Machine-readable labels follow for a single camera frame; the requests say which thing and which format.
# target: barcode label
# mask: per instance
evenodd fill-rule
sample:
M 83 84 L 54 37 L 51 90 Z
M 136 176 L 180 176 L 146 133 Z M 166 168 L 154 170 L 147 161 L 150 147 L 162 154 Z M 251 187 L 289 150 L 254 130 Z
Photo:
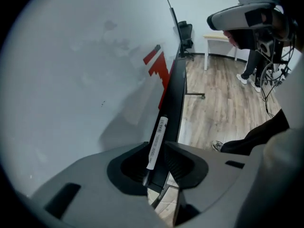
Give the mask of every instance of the barcode label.
M 159 133 L 162 132 L 163 123 L 164 123 L 164 120 L 160 120 L 160 124 L 158 125 L 158 130 L 157 130 L 157 132 L 159 132 Z

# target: white label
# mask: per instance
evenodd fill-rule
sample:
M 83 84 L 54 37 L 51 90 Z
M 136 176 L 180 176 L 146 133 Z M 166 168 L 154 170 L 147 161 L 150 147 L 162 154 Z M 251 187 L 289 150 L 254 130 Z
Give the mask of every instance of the white label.
M 153 139 L 153 143 L 150 149 L 150 153 L 149 153 L 149 164 L 147 165 L 147 169 L 149 170 L 153 170 L 157 157 L 158 157 L 158 153 L 160 151 L 161 148 L 161 143 L 162 143 L 162 139 L 163 136 L 165 134 L 165 130 L 167 127 L 167 123 L 168 123 L 168 118 L 162 116 L 160 118 L 160 122 L 158 123 L 158 127 Z

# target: white wall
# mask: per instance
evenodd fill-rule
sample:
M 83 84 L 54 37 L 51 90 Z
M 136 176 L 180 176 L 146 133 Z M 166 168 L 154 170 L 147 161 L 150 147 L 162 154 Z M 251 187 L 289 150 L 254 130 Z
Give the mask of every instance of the white wall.
M 173 27 L 166 0 L 29 3 L 0 57 L 1 161 L 16 189 L 150 140 L 164 89 L 143 58 L 160 44 L 170 71 Z
M 174 8 L 178 21 L 186 20 L 193 25 L 193 52 L 204 53 L 203 35 L 212 32 L 206 20 L 213 13 L 236 6 L 238 0 L 169 0 Z M 210 52 L 233 57 L 233 47 L 229 43 L 212 41 L 209 43 Z M 238 50 L 238 58 L 248 59 L 248 50 Z

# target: shoe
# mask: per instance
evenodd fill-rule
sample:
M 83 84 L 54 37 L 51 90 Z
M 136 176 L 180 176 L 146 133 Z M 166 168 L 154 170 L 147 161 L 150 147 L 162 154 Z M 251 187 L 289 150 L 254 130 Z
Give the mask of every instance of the shoe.
M 217 151 L 217 152 L 220 152 L 221 148 L 223 147 L 223 143 L 220 142 L 220 141 L 212 141 L 211 142 L 211 146 L 212 148 Z
M 243 84 L 247 84 L 247 79 L 243 79 L 241 74 L 237 74 L 237 79 L 241 81 Z
M 250 81 L 252 87 L 254 87 L 254 89 L 260 93 L 261 92 L 261 87 L 260 87 L 260 84 L 257 84 L 256 82 L 253 82 L 253 81 Z

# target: white sneaker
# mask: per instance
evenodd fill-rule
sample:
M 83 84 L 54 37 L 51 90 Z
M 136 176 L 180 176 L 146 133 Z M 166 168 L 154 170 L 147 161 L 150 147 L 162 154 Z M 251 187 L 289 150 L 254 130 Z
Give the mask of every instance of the white sneaker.
M 245 85 L 247 84 L 247 79 L 243 79 L 241 74 L 237 74 L 237 79 L 239 81 L 241 81 L 243 84 L 245 84 Z
M 250 83 L 251 83 L 252 87 L 254 87 L 254 89 L 255 89 L 258 93 L 261 92 L 261 87 L 257 87 L 256 84 L 255 84 L 255 82 L 253 82 L 253 81 L 251 80 Z

